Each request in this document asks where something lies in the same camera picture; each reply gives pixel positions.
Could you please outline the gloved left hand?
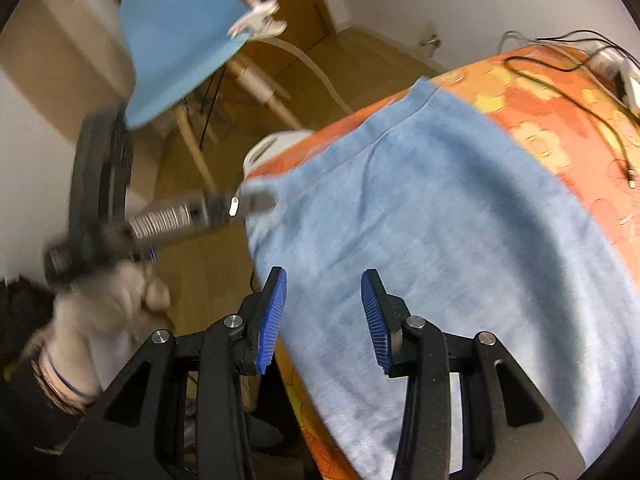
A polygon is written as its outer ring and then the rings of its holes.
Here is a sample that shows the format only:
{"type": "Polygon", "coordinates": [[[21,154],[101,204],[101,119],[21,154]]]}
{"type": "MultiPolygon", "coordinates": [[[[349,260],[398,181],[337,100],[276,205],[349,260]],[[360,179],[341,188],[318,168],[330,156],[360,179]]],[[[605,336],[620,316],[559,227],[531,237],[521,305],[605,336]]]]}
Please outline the gloved left hand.
{"type": "Polygon", "coordinates": [[[123,261],[70,285],[39,334],[44,383],[74,408],[91,404],[146,338],[172,330],[169,306],[168,286],[149,263],[123,261]]]}

